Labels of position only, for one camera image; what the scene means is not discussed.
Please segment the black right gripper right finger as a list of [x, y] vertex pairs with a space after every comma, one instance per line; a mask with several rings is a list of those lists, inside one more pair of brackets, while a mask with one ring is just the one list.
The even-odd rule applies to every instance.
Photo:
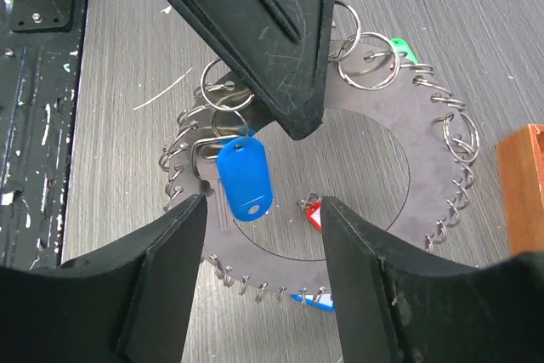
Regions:
[[542, 361], [541, 253], [483, 269], [459, 264], [330, 196], [321, 221], [345, 361]]

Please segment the silver key with blue tag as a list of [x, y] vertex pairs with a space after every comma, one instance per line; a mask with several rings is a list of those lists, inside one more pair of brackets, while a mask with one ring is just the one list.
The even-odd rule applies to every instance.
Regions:
[[192, 166], [195, 153], [207, 145], [221, 146], [215, 162], [233, 216], [241, 222], [262, 218], [274, 200], [264, 145], [252, 136], [198, 139], [190, 148]]

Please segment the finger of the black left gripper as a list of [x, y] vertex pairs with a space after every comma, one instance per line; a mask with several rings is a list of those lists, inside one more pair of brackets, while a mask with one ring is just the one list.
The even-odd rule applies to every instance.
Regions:
[[294, 140], [322, 123], [335, 0], [168, 0]]

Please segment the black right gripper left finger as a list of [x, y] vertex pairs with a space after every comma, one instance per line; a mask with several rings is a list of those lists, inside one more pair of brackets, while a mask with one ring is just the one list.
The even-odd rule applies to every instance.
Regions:
[[206, 226], [196, 194], [58, 268], [2, 268], [2, 361], [181, 361]]

